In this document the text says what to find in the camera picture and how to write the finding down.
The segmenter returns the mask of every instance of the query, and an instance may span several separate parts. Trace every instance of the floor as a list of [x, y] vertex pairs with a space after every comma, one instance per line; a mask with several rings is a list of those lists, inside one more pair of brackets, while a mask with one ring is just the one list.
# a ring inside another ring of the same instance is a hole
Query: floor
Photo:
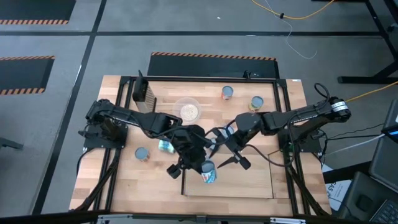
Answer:
[[[70, 23], [65, 26], [0, 25], [0, 31], [91, 31], [101, 0], [77, 0]], [[276, 11], [289, 16], [307, 15], [325, 2], [269, 0]], [[386, 27], [393, 23], [382, 1], [372, 4]], [[303, 21], [291, 21], [294, 31], [377, 31], [364, 4], [333, 3], [322, 13]], [[99, 31], [289, 31], [290, 27], [250, 0], [108, 0]], [[392, 41], [397, 43], [393, 34]], [[0, 217], [31, 212], [44, 167], [49, 161], [63, 113], [68, 104], [89, 37], [0, 35], [0, 57], [55, 55], [49, 84], [42, 95], [0, 97], [0, 136], [24, 144], [21, 151], [0, 150]], [[191, 52], [275, 57], [281, 78], [303, 81], [307, 103], [321, 100], [313, 89], [325, 84], [332, 95], [348, 99], [382, 85], [341, 85], [342, 75], [370, 76], [392, 62], [380, 37], [286, 37], [257, 36], [99, 36], [88, 59], [80, 91], [68, 125], [43, 213], [65, 212], [75, 183], [75, 167], [83, 138], [77, 131], [96, 99], [103, 75], [146, 73], [150, 53]], [[388, 106], [398, 97], [394, 86], [349, 104], [352, 118], [344, 124], [323, 128], [329, 136], [384, 122]], [[363, 134], [377, 134], [378, 130]], [[344, 139], [329, 143], [328, 152], [360, 142]], [[345, 167], [372, 158], [376, 142], [327, 157], [326, 164]]]

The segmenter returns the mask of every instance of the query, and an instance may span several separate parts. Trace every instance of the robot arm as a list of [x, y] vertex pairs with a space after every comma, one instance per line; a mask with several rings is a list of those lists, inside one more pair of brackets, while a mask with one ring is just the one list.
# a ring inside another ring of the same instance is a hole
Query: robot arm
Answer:
[[[275, 135], [285, 131], [288, 126], [290, 140], [295, 143], [327, 123], [345, 122], [351, 113], [345, 102], [332, 97], [329, 100], [318, 102], [288, 112], [243, 113], [237, 115], [235, 122], [238, 130], [225, 138], [218, 129], [212, 131], [216, 134], [217, 142], [224, 142], [233, 153], [233, 157], [223, 165], [230, 162], [239, 162], [245, 169], [250, 168], [250, 162], [240, 155], [246, 144], [258, 133]], [[181, 169], [194, 169], [199, 174], [202, 172], [201, 164], [206, 159], [204, 147], [211, 145], [205, 138], [205, 131], [198, 125], [183, 126], [181, 118], [165, 113], [140, 113], [113, 105], [109, 100], [95, 101], [86, 115], [88, 123], [101, 124], [102, 137], [113, 140], [118, 137], [118, 126], [131, 124], [141, 128], [148, 138], [166, 139], [171, 142], [179, 155], [177, 165], [171, 165], [167, 172], [175, 179]], [[300, 121], [307, 121], [301, 126], [290, 125]]]
[[[275, 135], [281, 132], [289, 134], [289, 138], [285, 141], [296, 143], [305, 139], [309, 133], [318, 130], [327, 123], [345, 122], [351, 117], [351, 112], [346, 103], [337, 97], [331, 97], [329, 100], [320, 101], [314, 105], [306, 106], [288, 112], [265, 112], [265, 113], [243, 113], [235, 118], [238, 130], [228, 139], [218, 131], [214, 130], [217, 136], [216, 141], [225, 141], [228, 149], [233, 153], [220, 166], [228, 163], [240, 163], [243, 168], [250, 168], [250, 162], [240, 155], [246, 144], [258, 133], [265, 136]], [[291, 124], [301, 121], [307, 121], [300, 126], [291, 126]], [[218, 147], [211, 153], [213, 156]]]
[[175, 179], [181, 169], [194, 169], [201, 173], [205, 161], [205, 130], [198, 125], [183, 126], [181, 118], [165, 113], [140, 113], [113, 105], [109, 100], [95, 101], [86, 115], [88, 124], [101, 125], [101, 137], [118, 138], [120, 125], [131, 124], [141, 128], [148, 138], [165, 139], [171, 142], [180, 156], [177, 165], [167, 172]]

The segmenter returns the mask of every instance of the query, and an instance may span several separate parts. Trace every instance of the orange and black striped tape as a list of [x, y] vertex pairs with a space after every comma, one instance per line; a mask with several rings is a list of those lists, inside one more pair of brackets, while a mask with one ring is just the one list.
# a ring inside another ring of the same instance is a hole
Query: orange and black striped tape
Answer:
[[23, 88], [23, 89], [0, 90], [0, 95], [35, 94], [35, 93], [43, 93], [44, 90], [45, 88]]
[[55, 56], [0, 57], [0, 60], [55, 59]]
[[[0, 60], [30, 60], [30, 59], [55, 59], [55, 56], [25, 56], [25, 57], [0, 57]], [[35, 94], [43, 93], [45, 88], [17, 88], [0, 90], [0, 95]]]
[[65, 25], [63, 19], [0, 19], [0, 25]]
[[273, 60], [273, 61], [276, 61], [276, 58], [272, 58], [272, 57], [251, 57], [251, 56], [234, 56], [234, 55], [167, 53], [167, 52], [153, 52], [152, 55], [185, 56], [185, 57], [211, 57], [211, 58], [236, 58], [236, 59]]

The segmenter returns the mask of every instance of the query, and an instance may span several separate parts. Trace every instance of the tin can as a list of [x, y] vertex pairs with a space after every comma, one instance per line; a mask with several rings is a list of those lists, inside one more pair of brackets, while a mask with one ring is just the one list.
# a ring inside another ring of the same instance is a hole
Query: tin can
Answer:
[[249, 109], [253, 112], [257, 112], [262, 105], [264, 104], [264, 100], [260, 96], [255, 96], [251, 99], [249, 104]]
[[[231, 126], [228, 127], [228, 132], [229, 134], [233, 134], [234, 133], [234, 128], [232, 128]], [[228, 134], [226, 133], [225, 129], [221, 130], [221, 133], [223, 134], [224, 138], [228, 138]]]
[[136, 150], [135, 156], [138, 160], [146, 162], [149, 159], [149, 151], [144, 147], [139, 147]]
[[206, 184], [211, 184], [214, 183], [214, 181], [216, 181], [217, 172], [214, 162], [206, 160], [201, 164], [201, 169], [202, 169], [201, 177]]
[[212, 139], [210, 139], [210, 141], [213, 143], [210, 147], [209, 147], [209, 149], [210, 150], [214, 150], [214, 148], [216, 147], [216, 139], [215, 138], [212, 138]]
[[159, 141], [159, 149], [161, 151], [165, 151], [165, 152], [168, 152], [171, 154], [175, 153], [175, 149], [169, 141], [160, 140]]
[[234, 89], [230, 86], [224, 86], [221, 91], [221, 97], [224, 100], [229, 100], [232, 98], [232, 94], [234, 93]]

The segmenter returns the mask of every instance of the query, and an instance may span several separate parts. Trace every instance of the wooden tabletop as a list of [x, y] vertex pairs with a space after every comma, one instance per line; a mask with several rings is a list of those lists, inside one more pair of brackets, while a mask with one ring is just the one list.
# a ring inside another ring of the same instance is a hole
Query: wooden tabletop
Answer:
[[[116, 101], [120, 76], [104, 76], [98, 99]], [[275, 99], [271, 84], [265, 83], [217, 83], [217, 82], [153, 82], [149, 83], [157, 97], [156, 112], [172, 114], [173, 104], [182, 97], [192, 97], [201, 104], [201, 116], [196, 124], [205, 131], [224, 126], [236, 115], [248, 111], [248, 103], [254, 95], [262, 96], [261, 111], [275, 111]], [[234, 88], [231, 100], [221, 99], [221, 88]], [[300, 80], [287, 80], [292, 109], [306, 105]], [[121, 105], [124, 105], [127, 90], [124, 90]], [[283, 110], [283, 93], [279, 90]], [[131, 101], [131, 110], [137, 110]], [[159, 140], [148, 139], [139, 128], [130, 126], [126, 147], [122, 150], [119, 163], [112, 212], [126, 213], [168, 213], [207, 215], [255, 215], [291, 216], [290, 199], [287, 192], [285, 169], [270, 165], [254, 150], [243, 151], [252, 164], [244, 170], [239, 164], [229, 164], [217, 170], [214, 184], [204, 184], [194, 171], [186, 172], [185, 195], [181, 195], [181, 176], [171, 178], [166, 169], [175, 164], [176, 154], [167, 154], [157, 149]], [[263, 153], [278, 150], [276, 136], [257, 135], [250, 141]], [[150, 150], [150, 159], [140, 162], [134, 157], [138, 147]], [[90, 194], [98, 182], [104, 149], [94, 149], [82, 160], [73, 191], [70, 208], [76, 208]], [[227, 148], [217, 153], [213, 162], [218, 165], [231, 156]], [[305, 183], [315, 200], [327, 212], [331, 212], [326, 196], [325, 183], [319, 161], [311, 154], [301, 153]], [[282, 154], [269, 155], [275, 162], [283, 163]], [[108, 186], [103, 190], [100, 208], [104, 208]], [[302, 213], [302, 201], [298, 187], [295, 188], [298, 209]]]

